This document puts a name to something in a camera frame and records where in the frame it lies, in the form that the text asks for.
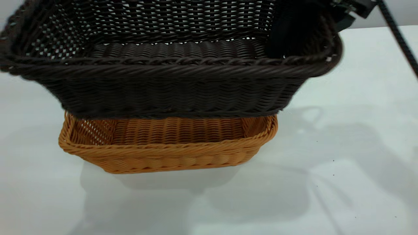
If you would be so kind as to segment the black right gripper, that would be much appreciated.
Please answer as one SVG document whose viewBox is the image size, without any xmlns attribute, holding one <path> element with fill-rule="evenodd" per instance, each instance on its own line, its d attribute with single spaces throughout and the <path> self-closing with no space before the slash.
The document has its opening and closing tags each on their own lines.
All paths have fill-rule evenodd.
<svg viewBox="0 0 418 235">
<path fill-rule="evenodd" d="M 355 19 L 351 12 L 367 18 L 377 5 L 376 0 L 331 0 L 333 7 L 343 12 L 333 12 L 335 29 L 349 28 Z M 274 3 L 273 22 L 266 42 L 266 56 L 271 59 L 294 59 L 302 56 L 306 43 L 320 25 L 324 0 L 277 0 Z"/>
</svg>

